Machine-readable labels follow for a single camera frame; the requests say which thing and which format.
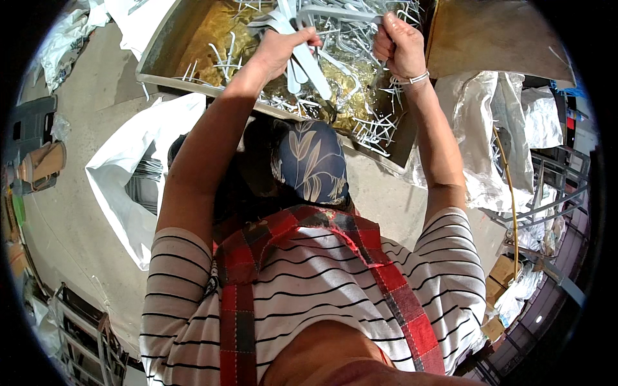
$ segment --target forearm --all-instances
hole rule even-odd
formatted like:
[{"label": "forearm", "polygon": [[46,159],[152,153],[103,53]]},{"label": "forearm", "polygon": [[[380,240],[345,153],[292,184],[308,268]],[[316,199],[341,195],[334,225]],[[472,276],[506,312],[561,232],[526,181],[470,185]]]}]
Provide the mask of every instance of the forearm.
[{"label": "forearm", "polygon": [[418,149],[428,188],[465,187],[459,146],[429,79],[405,85],[404,90],[418,124]]},{"label": "forearm", "polygon": [[213,196],[238,147],[265,76],[242,68],[185,139],[166,180]]},{"label": "forearm", "polygon": [[429,79],[404,86],[406,99],[418,124],[418,149],[428,198],[425,222],[449,206],[465,209],[465,178],[459,146],[440,108]]}]

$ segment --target apron strap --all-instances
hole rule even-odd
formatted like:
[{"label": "apron strap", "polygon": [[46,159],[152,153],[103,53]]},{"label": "apron strap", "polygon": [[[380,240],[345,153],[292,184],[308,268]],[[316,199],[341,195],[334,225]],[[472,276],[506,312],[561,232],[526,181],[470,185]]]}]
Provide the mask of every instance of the apron strap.
[{"label": "apron strap", "polygon": [[298,205],[248,224],[215,252],[223,288],[221,385],[256,385],[253,285],[277,242],[300,227],[329,229],[368,267],[410,347],[417,371],[444,375],[438,341],[422,305],[382,251],[378,224],[346,212]]}]

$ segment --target black and white striped shirt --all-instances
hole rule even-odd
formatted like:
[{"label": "black and white striped shirt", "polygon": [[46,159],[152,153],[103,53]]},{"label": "black and white striped shirt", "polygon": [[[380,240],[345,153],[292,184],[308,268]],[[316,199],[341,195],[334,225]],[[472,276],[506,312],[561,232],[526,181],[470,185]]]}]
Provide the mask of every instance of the black and white striped shirt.
[{"label": "black and white striped shirt", "polygon": [[[485,275],[465,213],[447,208],[423,230],[414,252],[382,238],[423,305],[451,374],[481,336]],[[151,385],[219,383],[220,288],[210,249],[194,234],[168,228],[154,237],[140,349]],[[266,262],[253,289],[258,383],[304,328],[335,320],[362,331],[398,369],[412,356],[371,272],[324,229],[300,228]]]}]

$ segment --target neck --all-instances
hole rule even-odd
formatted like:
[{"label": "neck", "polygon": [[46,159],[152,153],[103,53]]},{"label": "neck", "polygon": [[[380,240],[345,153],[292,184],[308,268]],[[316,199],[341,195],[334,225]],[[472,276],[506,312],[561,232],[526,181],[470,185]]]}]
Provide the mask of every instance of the neck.
[{"label": "neck", "polygon": [[302,330],[277,355],[261,384],[318,384],[336,369],[367,359],[384,362],[378,346],[362,332],[340,322],[319,321]]}]

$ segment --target bracelet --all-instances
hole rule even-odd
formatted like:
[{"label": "bracelet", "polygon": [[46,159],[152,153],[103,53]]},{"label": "bracelet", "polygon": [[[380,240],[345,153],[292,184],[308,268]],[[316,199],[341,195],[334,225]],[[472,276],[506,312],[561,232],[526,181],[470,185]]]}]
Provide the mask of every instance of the bracelet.
[{"label": "bracelet", "polygon": [[391,77],[391,83],[394,85],[412,85],[416,82],[420,82],[425,78],[429,77],[429,70],[425,70],[425,73],[423,75],[419,75],[415,78],[409,78],[409,82],[400,82],[398,79],[396,79],[395,77]]}]

